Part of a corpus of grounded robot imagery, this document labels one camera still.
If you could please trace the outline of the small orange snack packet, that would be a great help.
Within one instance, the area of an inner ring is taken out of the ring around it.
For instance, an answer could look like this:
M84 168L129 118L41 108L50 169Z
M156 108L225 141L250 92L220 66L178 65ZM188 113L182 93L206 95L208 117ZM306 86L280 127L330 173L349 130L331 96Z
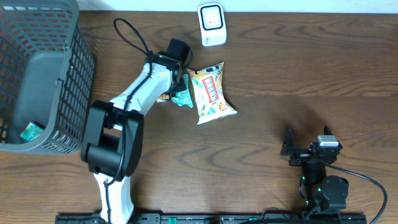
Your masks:
M156 102L163 103L163 102L170 101L170 100L171 100L171 96L169 94L162 94L158 97Z

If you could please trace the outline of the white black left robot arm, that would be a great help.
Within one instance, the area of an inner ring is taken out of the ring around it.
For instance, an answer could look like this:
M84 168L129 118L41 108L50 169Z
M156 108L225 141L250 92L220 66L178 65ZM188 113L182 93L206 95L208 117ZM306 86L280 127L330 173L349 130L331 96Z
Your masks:
M144 118L162 95L185 88L182 73L193 57L190 46L172 39L164 52L147 52L140 75L111 101L90 107L81 147L100 190L101 223L128 223L134 212L131 176L141 158Z

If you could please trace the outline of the teal tissue pack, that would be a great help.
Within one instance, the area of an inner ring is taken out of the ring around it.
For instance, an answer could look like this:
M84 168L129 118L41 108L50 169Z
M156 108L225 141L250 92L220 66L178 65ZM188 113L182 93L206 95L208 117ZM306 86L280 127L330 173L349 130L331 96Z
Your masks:
M21 133L20 137L26 141L33 141L44 132L44 129L39 125L30 122L25 130Z

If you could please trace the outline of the large orange wipes pack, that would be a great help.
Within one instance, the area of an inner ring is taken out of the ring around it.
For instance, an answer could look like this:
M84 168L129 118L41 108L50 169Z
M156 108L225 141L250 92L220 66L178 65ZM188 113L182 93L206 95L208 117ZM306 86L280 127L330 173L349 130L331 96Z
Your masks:
M238 113L224 98L223 67L221 62L199 71L187 70L198 110L198 126Z

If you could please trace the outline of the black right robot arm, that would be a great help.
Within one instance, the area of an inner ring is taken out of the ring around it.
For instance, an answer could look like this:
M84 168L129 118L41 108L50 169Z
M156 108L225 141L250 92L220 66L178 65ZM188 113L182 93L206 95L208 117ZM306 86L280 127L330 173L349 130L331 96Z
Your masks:
M307 209L300 213L301 218L310 220L327 214L338 216L340 210L346 208L349 182L345 178L326 174L326 166L337 160L342 148L328 126L305 149L295 146L291 130L286 129L280 154L289 157L290 166L302 169L299 191Z

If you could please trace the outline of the teal snack wrapper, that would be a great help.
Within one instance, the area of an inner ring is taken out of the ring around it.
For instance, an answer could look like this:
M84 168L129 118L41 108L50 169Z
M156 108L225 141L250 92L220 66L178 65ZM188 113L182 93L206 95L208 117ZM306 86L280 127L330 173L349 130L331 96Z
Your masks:
M172 97L172 101L179 106L188 106L193 108L193 101L189 90L189 75L182 75L183 84L185 85L185 90L179 91Z

